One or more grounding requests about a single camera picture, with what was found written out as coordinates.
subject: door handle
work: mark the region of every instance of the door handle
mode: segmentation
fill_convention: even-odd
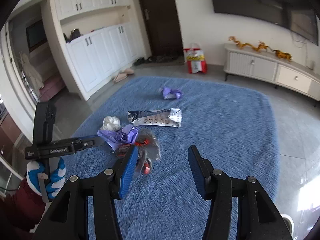
[[[150,19],[150,17],[149,17],[149,12],[150,12],[150,11],[148,11],[148,9],[145,9],[145,10],[144,10],[144,14],[145,14],[145,16],[146,16],[146,20],[149,20],[149,19]]]

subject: red and white shopping bag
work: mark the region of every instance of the red and white shopping bag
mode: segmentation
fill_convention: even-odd
[[[190,48],[184,49],[184,54],[190,74],[197,72],[207,73],[207,62],[203,51],[197,43],[193,43]]]

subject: dark brown door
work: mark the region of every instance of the dark brown door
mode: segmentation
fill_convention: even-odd
[[[140,0],[153,56],[183,54],[175,0]]]

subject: beige cloth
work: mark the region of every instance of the beige cloth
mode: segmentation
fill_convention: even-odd
[[[28,81],[31,82],[31,86],[36,93],[36,95],[39,97],[40,92],[39,89],[44,87],[42,76],[39,74],[39,72],[33,67],[33,65],[30,64],[28,55],[25,53],[20,53],[20,61],[24,70],[24,73],[26,74]]]

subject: crumpled white tissue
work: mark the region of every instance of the crumpled white tissue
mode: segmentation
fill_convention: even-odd
[[[101,127],[100,130],[104,130],[104,131],[118,131],[120,130],[121,126],[120,126],[120,120],[117,117],[111,117],[111,116],[107,116],[104,120],[103,120],[103,126]]]

